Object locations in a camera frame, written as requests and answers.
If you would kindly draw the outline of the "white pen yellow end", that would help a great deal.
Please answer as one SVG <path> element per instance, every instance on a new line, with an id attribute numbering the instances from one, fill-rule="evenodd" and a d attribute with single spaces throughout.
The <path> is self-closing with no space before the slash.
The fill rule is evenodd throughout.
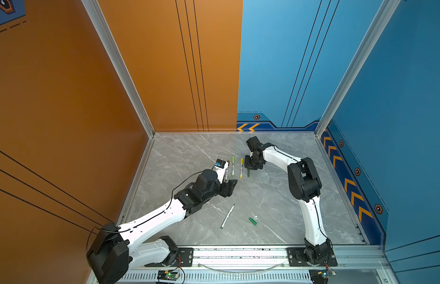
<path id="1" fill-rule="evenodd" d="M 243 178 L 243 168 L 244 168 L 244 159 L 241 158 L 241 160 L 240 160 L 240 179 Z"/>

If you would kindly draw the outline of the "white pen green tip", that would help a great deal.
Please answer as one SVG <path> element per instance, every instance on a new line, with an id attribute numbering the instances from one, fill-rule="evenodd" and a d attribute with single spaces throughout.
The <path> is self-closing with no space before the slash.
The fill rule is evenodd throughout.
<path id="1" fill-rule="evenodd" d="M 221 224 L 221 227 L 220 227 L 221 230 L 224 229 L 224 227 L 225 227 L 225 225 L 226 225 L 226 223 L 227 223 L 229 217 L 231 216 L 232 211 L 234 210 L 234 208 L 235 208 L 235 204 L 233 204 L 233 205 L 231 206 L 231 208 L 229 209 L 227 215 L 225 216 L 225 218 L 224 218 L 224 220 L 223 220 L 223 222 L 222 222 L 222 224 Z"/>

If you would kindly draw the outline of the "white pen light green end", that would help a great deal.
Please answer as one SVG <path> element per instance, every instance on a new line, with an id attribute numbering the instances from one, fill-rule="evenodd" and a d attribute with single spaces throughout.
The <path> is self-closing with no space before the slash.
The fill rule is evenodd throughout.
<path id="1" fill-rule="evenodd" d="M 231 177 L 235 176 L 235 157 L 233 156 L 231 159 Z"/>

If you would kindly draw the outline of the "white pen brown end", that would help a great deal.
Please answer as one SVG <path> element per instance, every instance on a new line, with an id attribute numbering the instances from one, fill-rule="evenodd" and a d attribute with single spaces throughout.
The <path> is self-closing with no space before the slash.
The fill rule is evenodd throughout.
<path id="1" fill-rule="evenodd" d="M 230 161 L 228 160 L 225 164 L 225 174 L 224 174 L 224 181 L 225 182 L 228 182 L 229 164 L 230 164 Z"/>

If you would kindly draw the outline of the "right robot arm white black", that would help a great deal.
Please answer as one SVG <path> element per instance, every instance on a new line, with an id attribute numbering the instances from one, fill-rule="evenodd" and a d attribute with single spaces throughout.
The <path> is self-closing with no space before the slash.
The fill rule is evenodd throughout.
<path id="1" fill-rule="evenodd" d="M 259 170 L 273 163 L 287 173 L 289 191 L 301 206 L 305 224 L 306 261 L 312 265 L 327 265 L 332 259 L 333 245 L 325 232 L 320 208 L 322 182 L 311 158 L 300 158 L 281 151 L 272 143 L 261 143 L 254 136 L 246 141 L 250 154 L 245 157 L 248 170 Z"/>

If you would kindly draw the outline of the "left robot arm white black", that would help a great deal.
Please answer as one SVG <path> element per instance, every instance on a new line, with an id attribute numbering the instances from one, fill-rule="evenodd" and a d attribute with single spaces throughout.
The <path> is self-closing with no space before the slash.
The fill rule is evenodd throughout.
<path id="1" fill-rule="evenodd" d="M 238 181 L 225 181 L 224 174 L 225 170 L 218 167 L 198 172 L 195 182 L 182 190 L 172 190 L 171 199 L 160 208 L 128 223 L 117 226 L 110 222 L 100 228 L 86 252 L 97 281 L 114 284 L 130 268 L 173 265 L 177 259 L 176 243 L 167 235 L 153 242 L 148 239 L 198 212 L 213 197 L 230 197 Z"/>

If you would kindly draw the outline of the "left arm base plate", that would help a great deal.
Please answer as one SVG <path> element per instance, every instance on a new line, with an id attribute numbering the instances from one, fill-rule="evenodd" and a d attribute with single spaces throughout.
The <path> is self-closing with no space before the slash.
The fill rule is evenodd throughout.
<path id="1" fill-rule="evenodd" d="M 161 263 L 150 263 L 145 267 L 191 267 L 193 253 L 194 248 L 192 247 L 179 247 L 177 252 L 170 252 Z"/>

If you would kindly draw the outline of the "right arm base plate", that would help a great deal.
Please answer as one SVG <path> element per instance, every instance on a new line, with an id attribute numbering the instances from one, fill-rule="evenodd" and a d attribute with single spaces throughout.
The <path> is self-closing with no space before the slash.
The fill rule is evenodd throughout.
<path id="1" fill-rule="evenodd" d="M 286 249 L 290 267 L 336 267 L 338 262 L 332 248 L 314 249 L 302 247 L 288 247 Z"/>

